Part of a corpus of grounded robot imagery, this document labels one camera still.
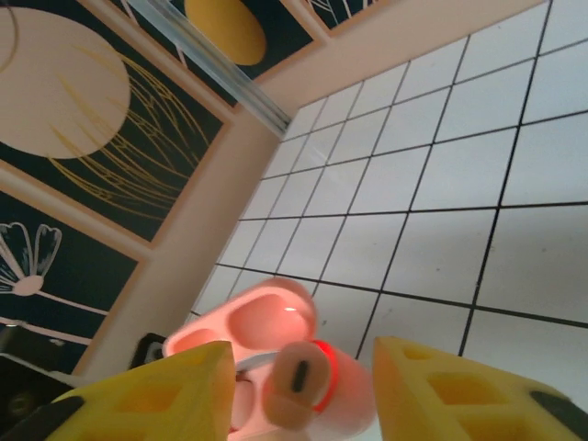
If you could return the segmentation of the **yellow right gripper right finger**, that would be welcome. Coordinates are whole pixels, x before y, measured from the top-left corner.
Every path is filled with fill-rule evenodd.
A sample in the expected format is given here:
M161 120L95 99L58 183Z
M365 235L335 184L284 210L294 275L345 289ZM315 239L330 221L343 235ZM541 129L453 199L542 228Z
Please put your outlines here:
M385 440L584 440L587 413L535 380L393 336L373 343Z

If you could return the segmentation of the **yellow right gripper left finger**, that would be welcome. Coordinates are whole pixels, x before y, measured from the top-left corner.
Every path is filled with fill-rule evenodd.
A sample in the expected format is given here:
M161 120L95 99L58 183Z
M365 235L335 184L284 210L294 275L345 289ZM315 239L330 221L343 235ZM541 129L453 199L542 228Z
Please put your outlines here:
M232 346L214 341L65 392L4 440L225 440Z

